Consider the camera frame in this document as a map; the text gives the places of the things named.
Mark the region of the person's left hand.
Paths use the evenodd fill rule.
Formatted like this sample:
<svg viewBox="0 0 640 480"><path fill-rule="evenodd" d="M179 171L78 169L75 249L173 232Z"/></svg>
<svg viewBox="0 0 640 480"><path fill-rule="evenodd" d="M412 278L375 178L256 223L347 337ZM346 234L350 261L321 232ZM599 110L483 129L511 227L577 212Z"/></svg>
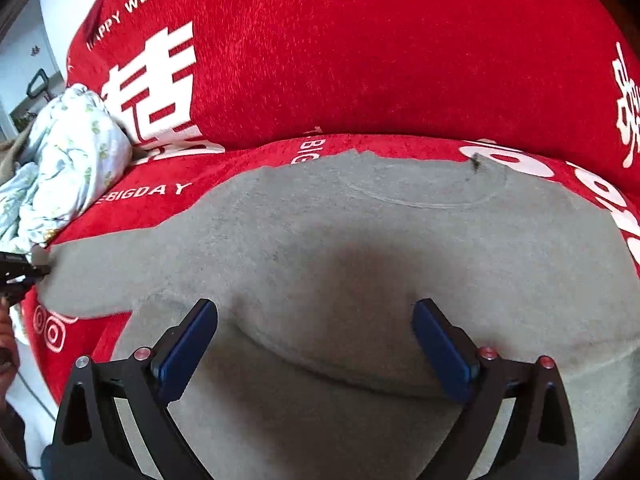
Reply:
<svg viewBox="0 0 640 480"><path fill-rule="evenodd" d="M0 347L1 352L8 356L6 364L1 365L0 402L1 411L4 412L6 410L6 394L20 367L20 355L10 318L10 305L4 297L1 298Z"/></svg>

